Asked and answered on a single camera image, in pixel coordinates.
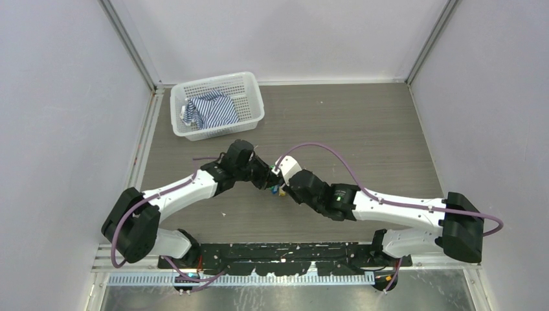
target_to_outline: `white basket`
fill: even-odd
[[[186,126],[180,118],[181,108],[186,104],[185,99],[204,95],[213,89],[232,98],[240,121],[205,130],[199,130],[196,124]],[[253,130],[265,116],[263,99],[252,73],[234,73],[177,84],[170,96],[170,111],[174,133],[190,141]]]

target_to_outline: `gray wood grain surface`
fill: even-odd
[[[256,146],[273,163],[292,146],[316,141],[342,154],[361,181],[379,192],[433,198],[442,195],[405,84],[263,86],[265,118],[255,130],[191,142],[176,136],[170,122],[170,92],[164,93],[142,190],[192,173],[193,156],[217,156],[235,139]],[[329,152],[305,147],[292,153],[302,167],[327,183],[354,183]],[[334,222],[290,197],[237,183],[230,191],[197,202],[164,221],[199,242],[370,242],[382,222]]]

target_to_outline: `robotic arm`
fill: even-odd
[[[192,236],[182,230],[159,229],[159,224],[194,202],[231,189],[237,181],[251,181],[258,189],[284,184],[284,190],[297,203],[305,203],[332,220],[379,220],[411,227],[375,232],[371,249],[386,261],[410,254],[441,252],[464,262],[480,262],[482,258],[483,219],[431,209],[404,209],[398,205],[421,204],[478,212],[459,193],[450,192],[447,199],[428,200],[376,193],[381,200],[373,200],[357,185],[328,185],[312,172],[301,169],[290,156],[279,159],[278,167],[271,168],[253,149],[251,143],[237,140],[218,160],[200,167],[194,177],[188,176],[143,193],[135,188],[126,189],[103,224],[103,235],[112,242],[124,214],[136,203],[152,198],[121,225],[116,249],[129,263],[147,255],[170,256],[183,262],[193,262],[199,254],[199,244]]]

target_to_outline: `folded garment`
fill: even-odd
[[[196,123],[200,130],[238,122],[232,99],[218,90],[189,98],[181,109],[181,118],[185,125]]]

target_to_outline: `white wall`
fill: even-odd
[[[548,73],[546,0],[463,0],[412,86],[443,189],[506,224],[484,242],[501,310],[549,304]]]
[[[81,310],[150,92],[97,1],[0,7],[0,310]]]
[[[116,0],[164,84],[405,79],[446,0]]]

